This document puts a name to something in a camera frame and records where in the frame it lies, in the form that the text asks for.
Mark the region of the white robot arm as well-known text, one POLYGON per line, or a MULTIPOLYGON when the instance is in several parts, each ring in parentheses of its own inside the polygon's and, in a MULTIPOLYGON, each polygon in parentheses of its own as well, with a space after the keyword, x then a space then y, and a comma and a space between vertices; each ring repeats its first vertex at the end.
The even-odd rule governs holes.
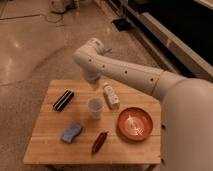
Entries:
POLYGON ((97 38, 75 50, 86 79, 102 75, 152 96, 161 106, 161 171, 213 171, 213 83, 108 58, 97 38))

